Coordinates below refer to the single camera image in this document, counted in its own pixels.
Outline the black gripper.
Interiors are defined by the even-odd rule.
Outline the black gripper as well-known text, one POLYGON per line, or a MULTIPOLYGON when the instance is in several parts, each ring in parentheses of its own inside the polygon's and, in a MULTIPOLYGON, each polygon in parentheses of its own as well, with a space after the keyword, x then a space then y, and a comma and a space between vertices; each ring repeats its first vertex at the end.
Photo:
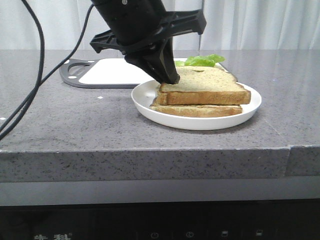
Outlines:
POLYGON ((90 45, 97 53, 118 50, 126 54, 127 63, 159 83, 179 82, 172 37, 203 34, 207 21, 201 9, 167 11, 160 0, 94 0, 92 3, 110 28, 91 40, 90 45), (163 46, 155 49, 148 48, 162 43, 163 46))

